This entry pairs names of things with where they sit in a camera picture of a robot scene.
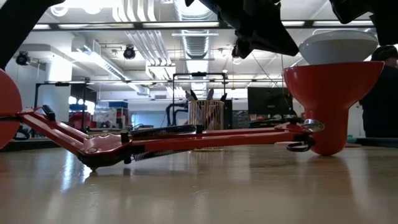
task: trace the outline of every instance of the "metal bolt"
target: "metal bolt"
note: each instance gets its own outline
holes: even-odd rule
[[[88,150],[89,153],[94,153],[96,151],[97,151],[97,149],[95,149],[95,148],[91,148],[91,149]]]

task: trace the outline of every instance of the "red circular base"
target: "red circular base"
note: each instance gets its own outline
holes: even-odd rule
[[[22,111],[21,94],[17,85],[0,69],[0,117]],[[0,121],[0,149],[6,146],[19,128],[18,121]]]

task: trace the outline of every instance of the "computer monitor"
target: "computer monitor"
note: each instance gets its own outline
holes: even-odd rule
[[[287,88],[248,87],[249,114],[293,114],[293,98]]]

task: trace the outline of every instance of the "security camera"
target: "security camera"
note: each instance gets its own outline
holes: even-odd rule
[[[125,59],[134,59],[136,57],[136,52],[134,51],[134,46],[127,46],[124,50],[123,56]]]
[[[30,57],[28,56],[28,52],[19,52],[16,62],[18,65],[21,65],[21,66],[29,65]]]

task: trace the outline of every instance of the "white ceiling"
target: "white ceiling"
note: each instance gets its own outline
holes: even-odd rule
[[[155,4],[155,16],[158,21],[175,21],[175,12],[173,4]],[[329,0],[282,0],[282,19],[333,19],[336,20],[335,15],[331,10]],[[114,22],[111,9],[103,9],[100,13],[91,15],[87,14],[82,9],[70,9],[65,16],[55,17],[50,10],[41,18],[40,22]],[[314,30],[310,29],[292,29],[288,30],[297,44],[310,37]],[[186,72],[185,61],[182,60],[182,41],[180,37],[172,37],[172,34],[179,32],[179,30],[162,30],[162,37],[170,58],[177,66],[177,72]],[[213,49],[212,56],[214,60],[209,61],[209,72],[221,72],[224,69],[228,70],[229,75],[233,78],[259,78],[265,77],[264,71],[271,76],[271,78],[280,78],[283,67],[289,67],[297,62],[301,57],[281,56],[269,52],[254,51],[239,65],[232,63],[232,60],[225,59],[217,50],[218,48],[230,48],[236,37],[233,30],[217,30],[218,36],[212,37],[211,48]],[[76,35],[82,35],[87,39],[94,39],[101,43],[103,47],[103,56],[110,59],[119,68],[129,73],[135,79],[148,79],[144,74],[146,69],[146,61],[137,54],[134,60],[125,60],[123,58],[123,50],[126,45],[131,44],[127,35],[124,32],[118,31],[104,31],[104,32],[81,32],[81,33],[65,33],[65,32],[34,32],[31,33],[25,44],[49,44],[52,47],[59,49],[65,54],[70,54],[70,42]],[[112,54],[112,49],[118,49],[117,55]],[[78,62],[84,66],[82,69],[73,69],[74,77],[90,77],[91,79],[107,79],[109,75],[107,72],[93,63]],[[248,83],[234,84],[235,88],[245,88]],[[99,90],[99,85],[93,85],[93,88]],[[221,88],[222,85],[208,84],[208,87]],[[152,89],[159,89],[160,86],[152,86]],[[103,91],[127,91],[131,90],[128,86],[122,85],[101,85]]]

